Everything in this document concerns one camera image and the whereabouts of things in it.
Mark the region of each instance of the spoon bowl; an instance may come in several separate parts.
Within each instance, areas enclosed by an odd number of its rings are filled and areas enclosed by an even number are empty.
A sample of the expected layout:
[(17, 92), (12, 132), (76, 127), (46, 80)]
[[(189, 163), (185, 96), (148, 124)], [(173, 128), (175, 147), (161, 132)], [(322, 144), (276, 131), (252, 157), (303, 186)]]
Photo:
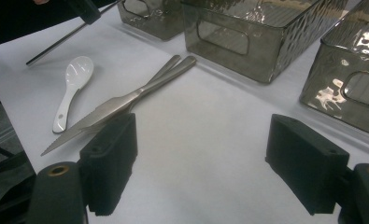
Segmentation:
[(65, 70), (66, 91), (53, 122), (53, 132), (61, 133), (67, 124), (68, 109), (75, 94), (82, 89), (93, 74), (93, 62), (90, 58), (80, 56), (73, 59)]

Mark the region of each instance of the white table surface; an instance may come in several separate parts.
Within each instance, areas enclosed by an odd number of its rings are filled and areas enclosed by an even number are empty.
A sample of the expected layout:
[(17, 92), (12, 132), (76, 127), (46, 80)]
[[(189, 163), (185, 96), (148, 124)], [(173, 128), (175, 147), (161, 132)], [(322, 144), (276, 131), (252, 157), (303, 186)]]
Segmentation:
[[(37, 53), (76, 28), (74, 19), (0, 45), (0, 100), (36, 172), (77, 161), (84, 135), (40, 157), (59, 135), (52, 122), (65, 91), (64, 71), (75, 57), (93, 59), (94, 74), (71, 104), (68, 127), (114, 96), (143, 84), (174, 54), (184, 35), (168, 42), (122, 24), (113, 8), (32, 67)], [(350, 153), (349, 167), (369, 162), (369, 134), (329, 118), (298, 98), (319, 41), (271, 85), (262, 85), (195, 55), (198, 64), (139, 102), (138, 156), (110, 217), (90, 223), (337, 223), (310, 216), (264, 161), (274, 113), (298, 119)]]

